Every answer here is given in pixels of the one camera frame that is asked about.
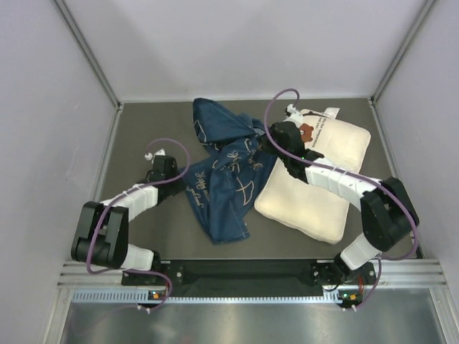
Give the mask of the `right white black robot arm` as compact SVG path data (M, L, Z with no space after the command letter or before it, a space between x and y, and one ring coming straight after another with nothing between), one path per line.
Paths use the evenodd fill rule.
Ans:
M276 122L265 130L261 149L277 156L291 177L337 195L361 213L362 233L333 259L340 282L352 283L363 265L417 233L419 217L398 178L379 180L333 166L325 155L304 146L292 121Z

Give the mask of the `cream pillow with bear print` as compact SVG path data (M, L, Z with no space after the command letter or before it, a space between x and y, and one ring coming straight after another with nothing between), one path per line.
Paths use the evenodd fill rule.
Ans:
M306 182L277 161L255 210L313 239L336 244L344 235L349 206L359 205L359 197L352 195L358 180L349 173L360 171L371 134L334 115L293 106L288 106L287 119L301 131L304 146L325 158L317 166L300 164Z

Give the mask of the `dark blue embroidered pillowcase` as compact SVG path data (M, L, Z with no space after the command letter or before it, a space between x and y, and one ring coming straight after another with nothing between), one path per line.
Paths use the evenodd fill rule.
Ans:
M244 217L276 162L259 148L263 122L206 98L195 99L192 110L194 131L208 157L190 165L183 177L191 209L212 243L247 239Z

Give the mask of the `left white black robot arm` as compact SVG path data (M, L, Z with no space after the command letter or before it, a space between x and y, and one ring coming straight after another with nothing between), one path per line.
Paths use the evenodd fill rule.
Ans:
M176 159L163 151L148 154L151 169L130 189L102 201L89 201L82 207L71 247L71 257L108 269L138 270L147 284L162 278L158 253L130 244L129 223L143 212L184 190Z

